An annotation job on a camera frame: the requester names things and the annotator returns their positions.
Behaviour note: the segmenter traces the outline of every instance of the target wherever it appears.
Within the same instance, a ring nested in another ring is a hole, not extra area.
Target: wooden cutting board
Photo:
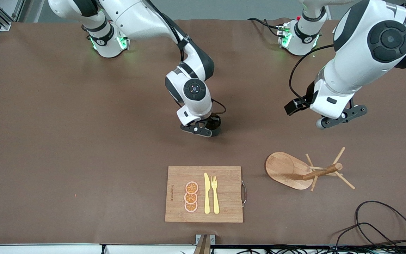
[[[220,213],[214,214],[213,190],[209,191],[210,213],[204,212],[204,173],[209,180],[217,177],[217,197]],[[198,184],[198,208],[187,212],[184,207],[185,186],[194,181]],[[243,222],[241,199],[241,167],[233,166],[169,166],[166,195],[166,222]]]

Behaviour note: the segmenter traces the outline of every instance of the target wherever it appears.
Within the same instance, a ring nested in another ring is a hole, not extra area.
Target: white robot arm
[[[279,28],[280,45],[290,53],[303,56],[316,46],[319,32],[327,20],[326,5],[345,5],[357,0],[298,0],[303,5],[299,19],[293,19]]]
[[[128,39],[172,39],[182,51],[182,61],[166,76],[166,88],[183,106],[177,111],[181,129],[204,137],[220,131],[221,120],[212,113],[212,99],[205,80],[214,72],[213,60],[181,28],[149,1],[48,0],[60,17],[80,21],[93,46],[105,58],[118,56]],[[108,22],[103,11],[112,19]]]
[[[393,67],[406,68],[406,7],[362,0],[340,20],[334,49],[335,57],[319,71],[306,95],[285,106],[288,115],[306,108],[321,114],[316,123],[320,129],[366,114],[364,105],[353,105],[353,95]]]

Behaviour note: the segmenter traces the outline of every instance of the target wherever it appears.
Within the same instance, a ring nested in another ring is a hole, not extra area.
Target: cutting board handle
[[[245,202],[247,202],[247,187],[245,186],[245,183],[244,183],[243,180],[241,180],[240,183],[241,183],[242,188],[243,188],[243,190],[244,190],[244,201],[242,201],[242,207],[244,207],[244,206],[245,206]]]

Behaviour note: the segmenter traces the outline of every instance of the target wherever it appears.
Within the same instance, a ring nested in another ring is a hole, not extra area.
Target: gray floor
[[[56,16],[48,0],[27,0],[24,22],[73,22]],[[402,0],[389,0],[401,3]],[[153,0],[153,3],[172,19],[277,19],[301,15],[297,0]],[[330,7],[332,19],[340,19],[351,5]]]

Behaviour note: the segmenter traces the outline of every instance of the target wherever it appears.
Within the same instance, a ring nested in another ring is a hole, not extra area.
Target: green led light
[[[92,37],[90,37],[90,41],[92,42],[93,48],[94,48],[95,50],[97,50],[97,47],[95,46],[95,42],[93,42]]]
[[[316,39],[314,39],[314,44],[313,44],[313,48],[316,46],[316,44],[317,44],[317,39],[319,39],[319,35],[318,36],[316,36]]]
[[[121,48],[122,50],[127,47],[127,45],[126,45],[126,40],[125,40],[124,38],[120,38],[120,37],[117,36],[117,40],[118,40],[118,42],[119,42],[119,44],[120,44],[120,48]]]
[[[292,34],[289,32],[286,37],[283,38],[282,46],[287,47],[289,45],[289,40],[292,37]]]

